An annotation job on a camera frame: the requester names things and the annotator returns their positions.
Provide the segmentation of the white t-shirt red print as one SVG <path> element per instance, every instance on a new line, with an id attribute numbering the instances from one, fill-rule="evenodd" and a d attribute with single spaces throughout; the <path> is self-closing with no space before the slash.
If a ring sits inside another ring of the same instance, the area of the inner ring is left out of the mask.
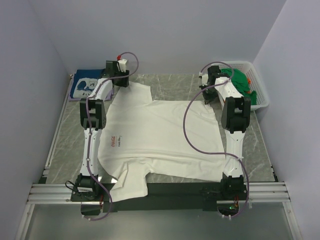
<path id="1" fill-rule="evenodd" d="M 98 160 L 119 202 L 146 196 L 149 173 L 219 182 L 226 158 L 212 107 L 153 100 L 149 86 L 131 82 L 108 108 Z"/>

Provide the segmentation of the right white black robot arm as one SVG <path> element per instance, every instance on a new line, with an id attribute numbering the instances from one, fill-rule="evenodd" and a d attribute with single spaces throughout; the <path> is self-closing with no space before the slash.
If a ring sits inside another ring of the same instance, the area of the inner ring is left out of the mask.
<path id="1" fill-rule="evenodd" d="M 222 106 L 221 126 L 226 136 L 226 164 L 221 179 L 221 195 L 234 199 L 246 193 L 241 165 L 243 141 L 250 124 L 251 99 L 241 94 L 232 83 L 235 70 L 227 63 L 208 64 L 207 73 L 199 72 L 204 103 L 219 99 Z"/>

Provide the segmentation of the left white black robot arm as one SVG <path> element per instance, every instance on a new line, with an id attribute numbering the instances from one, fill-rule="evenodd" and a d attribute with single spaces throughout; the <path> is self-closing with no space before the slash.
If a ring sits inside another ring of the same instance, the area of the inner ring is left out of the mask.
<path id="1" fill-rule="evenodd" d="M 107 61 L 95 88 L 79 103 L 80 124 L 84 131 L 84 149 L 80 172 L 72 192 L 90 200 L 101 193 L 101 187 L 98 184 L 98 149 L 102 130 L 107 123 L 104 101 L 108 96 L 112 96 L 114 86 L 129 85 L 130 71 L 127 69 L 127 62 L 121 56 L 116 61 Z"/>

